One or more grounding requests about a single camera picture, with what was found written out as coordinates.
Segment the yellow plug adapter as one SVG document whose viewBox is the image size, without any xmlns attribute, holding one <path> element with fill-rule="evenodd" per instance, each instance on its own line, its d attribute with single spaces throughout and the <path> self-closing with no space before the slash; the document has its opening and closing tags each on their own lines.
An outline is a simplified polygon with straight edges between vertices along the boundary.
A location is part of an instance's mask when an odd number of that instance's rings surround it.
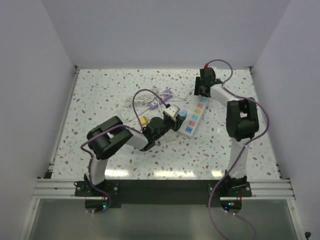
<svg viewBox="0 0 320 240">
<path fill-rule="evenodd" d="M 141 116 L 139 120 L 142 126 L 146 126 L 148 124 L 148 119 L 146 116 Z"/>
</svg>

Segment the light blue plug adapter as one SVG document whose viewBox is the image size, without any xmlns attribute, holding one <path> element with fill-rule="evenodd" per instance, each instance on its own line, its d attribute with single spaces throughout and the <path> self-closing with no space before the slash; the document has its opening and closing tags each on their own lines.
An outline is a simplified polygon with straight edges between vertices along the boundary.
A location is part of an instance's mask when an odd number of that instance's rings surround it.
<svg viewBox="0 0 320 240">
<path fill-rule="evenodd" d="M 178 119 L 180 121 L 184 121 L 187 118 L 187 115 L 188 115 L 188 111 L 186 109 L 183 109 L 179 112 Z"/>
</svg>

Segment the white multicolour power strip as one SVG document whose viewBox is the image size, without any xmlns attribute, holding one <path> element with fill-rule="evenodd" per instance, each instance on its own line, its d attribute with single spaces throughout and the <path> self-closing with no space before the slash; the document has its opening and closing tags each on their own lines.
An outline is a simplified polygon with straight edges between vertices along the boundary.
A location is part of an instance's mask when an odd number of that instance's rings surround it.
<svg viewBox="0 0 320 240">
<path fill-rule="evenodd" d="M 192 138 L 196 132 L 201 117 L 208 105 L 209 98 L 204 96 L 194 96 L 189 109 L 187 110 L 186 119 L 182 123 L 178 133 L 184 137 Z"/>
</svg>

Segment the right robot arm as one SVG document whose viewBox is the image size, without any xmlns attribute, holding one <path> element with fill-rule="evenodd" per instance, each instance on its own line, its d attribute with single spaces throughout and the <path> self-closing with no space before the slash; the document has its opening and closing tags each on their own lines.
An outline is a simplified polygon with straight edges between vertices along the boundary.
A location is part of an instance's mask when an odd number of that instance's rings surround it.
<svg viewBox="0 0 320 240">
<path fill-rule="evenodd" d="M 241 98 L 227 90 L 212 67 L 205 65 L 199 72 L 194 94 L 212 98 L 226 108 L 226 131 L 231 139 L 229 164 L 214 192 L 220 197 L 233 197 L 247 185 L 249 141 L 260 127 L 257 105 L 252 98 Z"/>
</svg>

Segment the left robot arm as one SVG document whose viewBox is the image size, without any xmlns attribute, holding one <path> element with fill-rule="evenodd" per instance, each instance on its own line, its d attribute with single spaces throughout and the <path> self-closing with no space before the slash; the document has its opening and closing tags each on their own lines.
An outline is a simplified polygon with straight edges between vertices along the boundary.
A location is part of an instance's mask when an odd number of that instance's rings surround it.
<svg viewBox="0 0 320 240">
<path fill-rule="evenodd" d="M 114 116 L 92 129 L 86 136 L 87 141 L 80 146 L 82 151 L 90 155 L 88 172 L 84 178 L 87 181 L 86 191 L 92 196 L 107 194 L 103 182 L 108 160 L 124 145 L 146 152 L 170 130 L 178 131 L 185 120 L 185 116 L 177 115 L 172 119 L 164 114 L 162 118 L 153 117 L 142 131 L 138 131 Z"/>
</svg>

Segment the white charger block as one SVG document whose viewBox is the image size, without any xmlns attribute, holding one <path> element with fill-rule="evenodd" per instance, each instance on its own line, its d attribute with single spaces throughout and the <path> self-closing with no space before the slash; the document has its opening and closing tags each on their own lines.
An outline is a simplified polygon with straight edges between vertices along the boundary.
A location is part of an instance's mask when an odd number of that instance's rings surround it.
<svg viewBox="0 0 320 240">
<path fill-rule="evenodd" d="M 164 139 L 167 143 L 174 142 L 177 139 L 177 135 L 175 133 L 166 133 Z"/>
</svg>

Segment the purple power strip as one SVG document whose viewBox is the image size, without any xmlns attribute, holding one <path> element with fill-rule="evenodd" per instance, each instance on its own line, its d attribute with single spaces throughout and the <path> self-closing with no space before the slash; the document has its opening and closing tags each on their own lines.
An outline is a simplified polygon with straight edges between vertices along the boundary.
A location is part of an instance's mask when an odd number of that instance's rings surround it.
<svg viewBox="0 0 320 240">
<path fill-rule="evenodd" d="M 161 93 L 159 93 L 158 95 L 163 102 L 167 102 L 168 100 L 170 100 L 173 97 L 173 92 L 169 88 L 167 88 L 164 91 L 162 91 Z M 158 99 L 155 96 L 153 98 L 153 100 L 147 104 L 151 111 L 157 109 L 159 107 L 159 105 L 163 104 L 160 99 Z"/>
</svg>

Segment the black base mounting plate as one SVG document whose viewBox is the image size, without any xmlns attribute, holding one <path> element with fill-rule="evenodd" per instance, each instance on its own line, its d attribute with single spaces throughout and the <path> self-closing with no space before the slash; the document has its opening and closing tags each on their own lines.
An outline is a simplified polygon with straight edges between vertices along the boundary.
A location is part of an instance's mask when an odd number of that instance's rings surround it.
<svg viewBox="0 0 320 240">
<path fill-rule="evenodd" d="M 75 181 L 74 195 L 85 198 L 85 208 L 99 212 L 122 205 L 205 205 L 222 207 L 223 198 L 250 198 L 250 183 L 235 187 L 217 180 L 105 180 L 92 187 L 88 179 Z"/>
</svg>

